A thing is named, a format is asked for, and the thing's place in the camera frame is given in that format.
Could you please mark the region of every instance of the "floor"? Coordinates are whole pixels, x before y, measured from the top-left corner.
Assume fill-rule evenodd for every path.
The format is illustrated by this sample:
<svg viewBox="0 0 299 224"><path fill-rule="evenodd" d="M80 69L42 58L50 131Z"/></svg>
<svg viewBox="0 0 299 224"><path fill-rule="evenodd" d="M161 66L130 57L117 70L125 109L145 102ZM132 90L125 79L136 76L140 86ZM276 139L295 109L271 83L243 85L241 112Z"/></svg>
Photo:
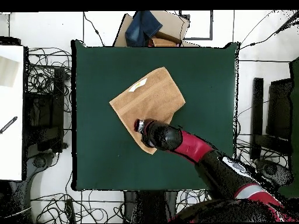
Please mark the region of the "floor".
<svg viewBox="0 0 299 224"><path fill-rule="evenodd" d="M93 22L98 29L106 46L111 46L116 37L123 15L134 12L86 12L86 17ZM202 37L207 35L209 19L201 11L187 11L191 13L192 34ZM209 46L223 47L229 42L242 42L241 47L253 42L258 42L269 37L276 31L291 15L290 10L214 10L213 40L211 41L190 41L192 43ZM12 13L10 21L8 15L0 15L0 36L13 36L21 39L24 46L35 47L58 47L71 52L70 41L73 39L82 40L87 46L101 46L99 37L94 32L91 24L83 19L82 12L38 12L38 13ZM272 36L268 41L255 46L244 48L239 52L239 92L238 112L251 106L252 81L255 77L264 78L264 100L268 98L269 85L271 81L290 77L288 62L299 56L299 35L298 28L293 26L278 35ZM55 61L63 62L65 58L55 58ZM264 119L266 120L267 104L264 104ZM251 110L239 116L241 133L250 133ZM69 128L71 116L65 113L65 128ZM74 200L81 200L81 193L71 190L69 184L65 189L72 170L71 156L71 131L64 137L64 142L69 148L60 154L58 163L46 171L39 173L32 184L32 199L45 195L63 193L67 190ZM82 202L89 207L89 195L91 191L82 193ZM41 210L48 204L52 197L44 197L32 201L32 215L35 219ZM113 207L119 207L123 201L122 191L93 191L90 195L92 208L103 208L110 216L114 215ZM75 211L80 211L80 206L75 204ZM102 217L101 211L95 211L95 218ZM47 221L49 215L44 214L40 221ZM90 216L83 218L83 223L94 222ZM120 223L118 217L111 218L109 223Z"/></svg>

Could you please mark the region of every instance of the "cable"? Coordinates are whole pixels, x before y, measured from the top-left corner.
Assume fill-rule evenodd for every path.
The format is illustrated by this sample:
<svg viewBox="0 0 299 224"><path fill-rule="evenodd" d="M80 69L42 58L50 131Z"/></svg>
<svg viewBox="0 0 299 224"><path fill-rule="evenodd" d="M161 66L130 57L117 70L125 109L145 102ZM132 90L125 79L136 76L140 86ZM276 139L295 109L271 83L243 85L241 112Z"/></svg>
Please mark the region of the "cable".
<svg viewBox="0 0 299 224"><path fill-rule="evenodd" d="M274 34L276 34L276 31L275 31L274 33L272 33L267 39L265 39L265 40L263 40L263 41L260 41L260 42L257 42L257 43L251 43L251 44L249 44L249 45L246 45L246 46L240 48L240 50L241 50L241 49L244 49L244 48L246 48L246 47L249 47L249 46L255 46L256 44L263 43L263 42L267 41L268 39L270 39Z"/></svg>
<svg viewBox="0 0 299 224"><path fill-rule="evenodd" d="M183 24L182 24L182 27L180 28L180 37L181 37L181 35L182 35L182 30L183 30L183 26L184 26L184 24L185 24L185 22L182 20L182 18L175 12L175 14L179 17L179 19L183 22Z"/></svg>
<svg viewBox="0 0 299 224"><path fill-rule="evenodd" d="M9 218L9 217L11 217L11 216L15 216L15 215L21 214L21 213L23 213L23 212L25 212L25 211L28 211L28 210L31 209L31 208L32 208L32 206L29 207L29 208L27 208L27 209L24 209L23 211L20 211L20 212L18 212L18 213L15 213L15 214L13 214L13 215L6 216L6 217L4 217L4 219L5 219L5 218Z"/></svg>
<svg viewBox="0 0 299 224"><path fill-rule="evenodd" d="M246 47L249 47L249 46L255 46L256 44L260 44L260 43L263 43L263 42L265 42L265 41L267 41L268 39L270 39L273 35L275 35L275 34L278 34L278 33L280 33L281 31L283 31L283 30L285 30L285 29L287 29L287 28L289 28L290 26L294 26L294 25L297 25L297 24L299 24L299 22L295 22L295 23L290 23L290 22L292 22L293 20L295 20L296 18L298 18L298 15L299 15L299 12L296 12L291 18L289 18L288 19L288 21L286 21L279 29L277 29L274 33L272 33L267 39L265 39L265 40L263 40L263 41L260 41L260 42L257 42L257 43L251 43L251 44L249 44L249 45L246 45L246 46L244 46L244 47L242 47L242 48L240 48L240 50L241 49L244 49L244 48L246 48Z"/></svg>
<svg viewBox="0 0 299 224"><path fill-rule="evenodd" d="M179 205L183 205L183 208L180 211L184 210L185 208L187 208L189 206L194 205L194 204L190 204L188 202L188 200L190 198L194 198L196 200L195 204L210 200L207 190L199 190L198 192L195 192L194 190L183 190L180 195L180 201L178 203L176 203L176 211L175 211L176 213L175 214L178 213Z"/></svg>
<svg viewBox="0 0 299 224"><path fill-rule="evenodd" d="M51 165L50 167L54 167L57 163L58 163L58 160L59 160L59 155L60 155L60 153L58 154L58 156L57 156L57 160L56 160L56 163L54 164L54 165Z"/></svg>
<svg viewBox="0 0 299 224"><path fill-rule="evenodd" d="M96 34L100 37L99 31L97 31L96 28L94 27L93 23L92 23L90 20L88 20L88 19L86 18L86 16L85 16L85 12L83 12L83 15L84 15L85 20L87 20L88 22L91 23L93 29L95 29ZM102 42L102 45L105 46L101 37L100 37L100 41Z"/></svg>
<svg viewBox="0 0 299 224"><path fill-rule="evenodd" d="M249 108L245 109L244 111L240 112L240 113L238 114L238 116L237 116L237 119L238 119L238 117L239 117L242 113L244 113L245 111L251 109L252 107L249 107Z"/></svg>
<svg viewBox="0 0 299 224"><path fill-rule="evenodd" d="M266 17L268 17L273 11L271 11L270 13L268 13L262 20L260 20L258 24L260 24ZM255 25L255 27L247 34L247 36L243 39L243 41L241 42L241 45L243 44L243 42L246 40L246 38L251 34L251 32L257 27L257 25Z"/></svg>

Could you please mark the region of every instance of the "white panel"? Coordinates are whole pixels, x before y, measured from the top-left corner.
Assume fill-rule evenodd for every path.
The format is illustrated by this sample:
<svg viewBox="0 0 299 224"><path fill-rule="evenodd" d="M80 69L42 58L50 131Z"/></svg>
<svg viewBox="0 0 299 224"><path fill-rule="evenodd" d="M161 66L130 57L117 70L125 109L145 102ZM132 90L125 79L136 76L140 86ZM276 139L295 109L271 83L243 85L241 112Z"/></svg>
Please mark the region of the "white panel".
<svg viewBox="0 0 299 224"><path fill-rule="evenodd" d="M135 11L88 11L85 15L98 30L104 45L112 46L126 13L133 17ZM84 21L84 43L89 47L102 46L95 29L90 22Z"/></svg>
<svg viewBox="0 0 299 224"><path fill-rule="evenodd" d="M14 12L11 36L30 48L58 47L71 52L71 40L83 38L82 12Z"/></svg>
<svg viewBox="0 0 299 224"><path fill-rule="evenodd" d="M233 10L213 11L213 40L188 40L188 42L202 47L224 47L232 42L232 24L234 19ZM196 23L195 28L200 28L200 23Z"/></svg>
<svg viewBox="0 0 299 224"><path fill-rule="evenodd" d="M182 10L183 15L190 15L190 27L185 38L209 38L210 37L210 11L209 10Z"/></svg>
<svg viewBox="0 0 299 224"><path fill-rule="evenodd" d="M18 119L0 135L0 179L22 179L23 47L0 45L0 56L18 63L13 87L0 86L0 129Z"/></svg>
<svg viewBox="0 0 299 224"><path fill-rule="evenodd" d="M254 28L254 26L263 19L270 11L251 12L244 10L236 10L235 15L235 36L242 37ZM260 22L252 33L247 37L241 48L250 44L257 43L267 39L274 33L294 12L291 10L277 10ZM249 16L254 17L254 21L249 21ZM298 25L281 31L279 34L273 35L264 43L246 47L240 50L239 59L241 60L276 60L276 61L292 61L299 56L299 32Z"/></svg>
<svg viewBox="0 0 299 224"><path fill-rule="evenodd" d="M8 15L0 14L0 36L8 37Z"/></svg>

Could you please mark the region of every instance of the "green tabletop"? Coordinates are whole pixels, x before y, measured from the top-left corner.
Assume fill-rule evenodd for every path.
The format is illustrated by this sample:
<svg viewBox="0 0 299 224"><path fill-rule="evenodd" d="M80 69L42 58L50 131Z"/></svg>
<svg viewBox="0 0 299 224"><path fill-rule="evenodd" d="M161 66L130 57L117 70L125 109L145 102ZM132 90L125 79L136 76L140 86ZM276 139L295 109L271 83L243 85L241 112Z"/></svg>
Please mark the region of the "green tabletop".
<svg viewBox="0 0 299 224"><path fill-rule="evenodd" d="M207 188L193 165L171 153L145 153L109 104L147 73L165 67L186 100L171 124L232 156L237 43L226 48L85 47L76 53L77 190Z"/></svg>

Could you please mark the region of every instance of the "white tile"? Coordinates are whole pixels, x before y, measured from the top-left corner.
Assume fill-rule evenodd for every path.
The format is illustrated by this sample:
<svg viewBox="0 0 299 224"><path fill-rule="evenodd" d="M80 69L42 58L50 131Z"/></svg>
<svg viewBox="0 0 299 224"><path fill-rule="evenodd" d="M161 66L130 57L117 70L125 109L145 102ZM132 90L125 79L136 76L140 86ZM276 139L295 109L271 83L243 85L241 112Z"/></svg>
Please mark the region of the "white tile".
<svg viewBox="0 0 299 224"><path fill-rule="evenodd" d="M83 38L82 12L14 12L11 36L30 48L58 47L71 52L71 40Z"/></svg>
<svg viewBox="0 0 299 224"><path fill-rule="evenodd" d="M232 24L234 19L233 10L214 10L213 11L213 40L188 40L187 42L200 45L202 47L224 47L232 42Z"/></svg>
<svg viewBox="0 0 299 224"><path fill-rule="evenodd" d="M209 10L182 10L183 15L190 15L190 27L185 38L209 38L210 37L210 11Z"/></svg>
<svg viewBox="0 0 299 224"><path fill-rule="evenodd" d="M8 15L0 14L0 36L8 37Z"/></svg>
<svg viewBox="0 0 299 224"><path fill-rule="evenodd" d="M135 11L88 11L85 12L85 15L98 30L104 45L112 46L126 13L132 17ZM84 43L89 47L102 46L95 29L87 20L84 20Z"/></svg>
<svg viewBox="0 0 299 224"><path fill-rule="evenodd" d="M236 10L235 12L235 39L243 41L246 35L262 20L270 10ZM294 12L291 10L277 10L268 15L252 33L246 38L241 48L267 39L274 33ZM275 34L264 43L241 49L241 60L276 60L292 61L299 56L298 25Z"/></svg>

